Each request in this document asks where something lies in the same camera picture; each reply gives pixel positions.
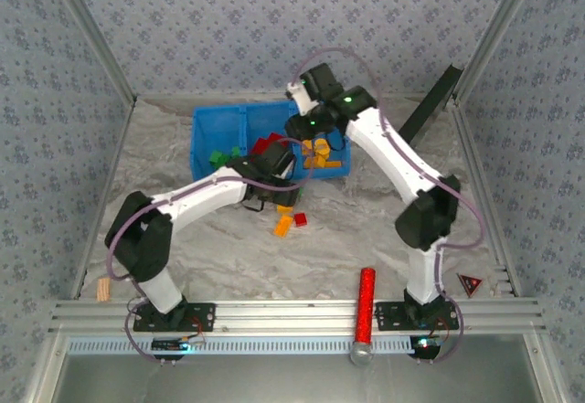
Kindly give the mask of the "blue three-compartment plastic bin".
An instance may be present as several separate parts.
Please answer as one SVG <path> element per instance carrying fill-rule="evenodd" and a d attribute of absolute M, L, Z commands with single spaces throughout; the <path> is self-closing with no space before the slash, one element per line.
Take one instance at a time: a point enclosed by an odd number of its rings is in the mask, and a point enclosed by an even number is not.
<path fill-rule="evenodd" d="M 285 135 L 284 124 L 298 112 L 293 101 L 260 103 L 235 103 L 207 107 L 196 107 L 193 113 L 190 148 L 190 167 L 193 180 L 197 181 L 215 171 L 209 157 L 214 150 L 231 154 L 238 146 L 241 154 L 249 154 L 259 138 L 268 139 L 271 133 Z M 351 171 L 351 144 L 342 138 L 338 130 L 327 135 L 329 144 L 335 149 L 327 161 L 341 161 L 340 168 L 318 168 L 313 179 L 329 179 L 348 176 Z M 304 179 L 309 170 L 303 168 L 301 147 L 291 146 L 297 158 L 290 176 L 293 180 Z"/>

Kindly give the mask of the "black flat panel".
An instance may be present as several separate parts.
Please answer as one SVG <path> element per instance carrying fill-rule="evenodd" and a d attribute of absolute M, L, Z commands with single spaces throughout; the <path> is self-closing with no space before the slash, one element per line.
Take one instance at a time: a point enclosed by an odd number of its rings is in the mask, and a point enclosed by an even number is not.
<path fill-rule="evenodd" d="M 423 137 L 426 127 L 445 109 L 462 74 L 462 69 L 450 65 L 434 83 L 398 130 L 407 144 L 414 146 Z"/>

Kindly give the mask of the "red glitter microphone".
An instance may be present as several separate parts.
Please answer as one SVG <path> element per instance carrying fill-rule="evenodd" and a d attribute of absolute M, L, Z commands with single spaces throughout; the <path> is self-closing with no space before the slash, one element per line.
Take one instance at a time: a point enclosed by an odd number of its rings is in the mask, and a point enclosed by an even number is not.
<path fill-rule="evenodd" d="M 355 366 L 367 366 L 373 358 L 372 323 L 375 283 L 376 271 L 373 268 L 363 268 L 360 271 L 354 342 L 350 351 L 350 359 Z"/>

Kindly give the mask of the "grey metal sheet panel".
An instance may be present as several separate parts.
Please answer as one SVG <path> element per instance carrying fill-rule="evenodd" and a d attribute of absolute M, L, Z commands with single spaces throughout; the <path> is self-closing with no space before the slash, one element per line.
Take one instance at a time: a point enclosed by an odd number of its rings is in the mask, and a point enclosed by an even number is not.
<path fill-rule="evenodd" d="M 365 367 L 345 355 L 210 355 L 156 366 L 134 355 L 74 355 L 49 403 L 558 403 L 527 355 L 505 345 L 438 365 L 378 355 Z"/>

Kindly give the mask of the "black red triangle sticker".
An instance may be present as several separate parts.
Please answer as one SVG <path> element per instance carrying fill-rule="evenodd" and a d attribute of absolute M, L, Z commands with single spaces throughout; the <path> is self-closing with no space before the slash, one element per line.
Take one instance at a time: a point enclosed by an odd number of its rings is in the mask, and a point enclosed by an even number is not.
<path fill-rule="evenodd" d="M 461 273 L 458 273 L 457 277 L 468 298 L 472 298 L 475 295 L 475 293 L 482 286 L 484 281 L 483 279 L 464 275 Z"/>

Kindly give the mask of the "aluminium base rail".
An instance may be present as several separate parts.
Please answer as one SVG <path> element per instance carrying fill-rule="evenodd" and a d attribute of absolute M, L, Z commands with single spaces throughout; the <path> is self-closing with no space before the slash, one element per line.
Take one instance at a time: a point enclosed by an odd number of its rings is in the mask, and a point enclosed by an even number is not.
<path fill-rule="evenodd" d="M 528 334 L 547 330 L 538 301 L 530 298 L 459 299 L 467 334 Z M 355 325 L 353 300 L 219 301 L 213 334 L 347 335 Z M 121 334 L 125 301 L 57 302 L 48 321 L 50 332 Z"/>

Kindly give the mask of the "aluminium frame post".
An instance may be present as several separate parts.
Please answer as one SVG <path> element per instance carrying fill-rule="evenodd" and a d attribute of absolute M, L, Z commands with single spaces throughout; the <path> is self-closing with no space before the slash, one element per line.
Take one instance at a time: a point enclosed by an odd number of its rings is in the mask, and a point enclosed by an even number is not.
<path fill-rule="evenodd" d="M 84 0 L 63 0 L 63 2 L 72 14 L 97 60 L 104 68 L 112 86 L 125 104 L 133 105 L 135 103 L 135 94 Z"/>
<path fill-rule="evenodd" d="M 488 62 L 497 50 L 506 30 L 509 28 L 524 1 L 500 0 L 498 2 L 488 26 L 453 90 L 454 102 L 458 106 L 463 105 L 470 97 L 474 86 L 484 73 Z"/>

